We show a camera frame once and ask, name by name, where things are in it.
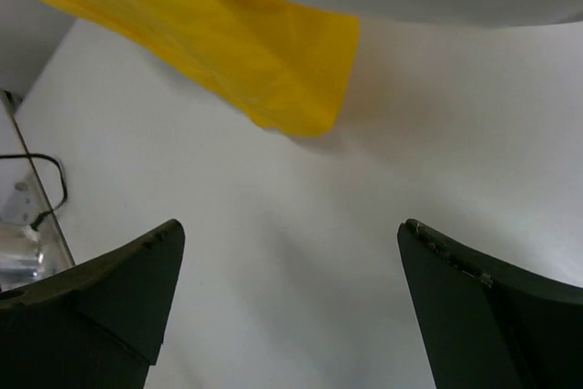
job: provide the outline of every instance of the wire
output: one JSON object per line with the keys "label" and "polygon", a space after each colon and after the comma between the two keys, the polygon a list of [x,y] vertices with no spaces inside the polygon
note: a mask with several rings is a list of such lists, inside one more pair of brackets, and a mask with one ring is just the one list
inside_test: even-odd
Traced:
{"label": "wire", "polygon": [[45,154],[34,154],[34,153],[8,154],[8,155],[0,155],[0,159],[28,159],[29,161],[32,161],[33,159],[43,159],[43,160],[48,161],[49,163],[55,165],[56,168],[58,169],[58,175],[59,175],[59,178],[61,180],[61,190],[63,191],[63,197],[61,198],[61,200],[58,202],[58,204],[55,207],[49,206],[50,207],[49,210],[39,213],[38,216],[36,216],[36,219],[31,222],[31,224],[29,225],[30,228],[32,228],[34,231],[38,231],[38,227],[40,226],[40,224],[43,223],[43,221],[49,215],[55,213],[58,209],[63,207],[63,205],[65,205],[65,203],[68,200],[69,195],[68,195],[68,190],[66,188],[65,171],[63,170],[63,166],[61,165],[61,163],[57,159],[55,159],[49,155],[45,155]]}

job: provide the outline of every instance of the yellow fabric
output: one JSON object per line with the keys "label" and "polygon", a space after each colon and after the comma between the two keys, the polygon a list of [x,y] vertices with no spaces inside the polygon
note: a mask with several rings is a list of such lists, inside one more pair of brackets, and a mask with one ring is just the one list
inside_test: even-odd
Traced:
{"label": "yellow fabric", "polygon": [[356,17],[285,0],[44,1],[133,39],[289,135],[332,126],[358,34]]}

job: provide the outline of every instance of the black cable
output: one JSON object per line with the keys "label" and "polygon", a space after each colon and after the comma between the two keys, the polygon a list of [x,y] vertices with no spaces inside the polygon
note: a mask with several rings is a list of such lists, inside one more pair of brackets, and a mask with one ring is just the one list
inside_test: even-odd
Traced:
{"label": "black cable", "polygon": [[54,164],[56,166],[56,168],[58,169],[58,174],[59,174],[59,178],[61,179],[61,190],[63,190],[63,197],[61,198],[61,200],[59,201],[59,203],[55,206],[55,207],[50,207],[49,210],[47,211],[43,211],[42,213],[39,213],[38,216],[36,216],[36,219],[32,221],[32,223],[30,224],[30,228],[32,228],[35,231],[38,231],[38,227],[40,226],[41,223],[43,223],[43,221],[52,213],[54,213],[55,211],[57,211],[58,209],[60,209],[65,202],[68,200],[68,190],[66,188],[66,180],[65,180],[65,171],[63,170],[63,166],[61,166],[61,163],[49,156],[49,155],[45,155],[45,154],[34,154],[34,153],[30,153],[30,154],[8,154],[8,155],[0,155],[0,159],[28,159],[28,160],[33,160],[33,159],[44,159],[46,161],[48,161],[51,164]]}

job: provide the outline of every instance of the yellow cloth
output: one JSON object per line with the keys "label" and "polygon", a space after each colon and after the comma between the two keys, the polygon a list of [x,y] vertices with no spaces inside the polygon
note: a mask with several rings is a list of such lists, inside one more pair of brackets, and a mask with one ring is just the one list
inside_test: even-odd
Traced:
{"label": "yellow cloth", "polygon": [[44,1],[131,38],[289,135],[332,126],[358,35],[356,17],[285,0]]}

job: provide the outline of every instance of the white table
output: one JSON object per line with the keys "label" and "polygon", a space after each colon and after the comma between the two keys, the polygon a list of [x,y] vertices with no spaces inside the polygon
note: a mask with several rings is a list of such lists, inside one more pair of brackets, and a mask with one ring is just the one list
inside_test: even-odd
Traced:
{"label": "white table", "polygon": [[25,101],[31,150],[67,167],[77,262],[186,227],[148,387],[433,387],[395,242],[409,217],[583,285],[583,25],[361,34],[319,139],[256,128],[86,22]]}

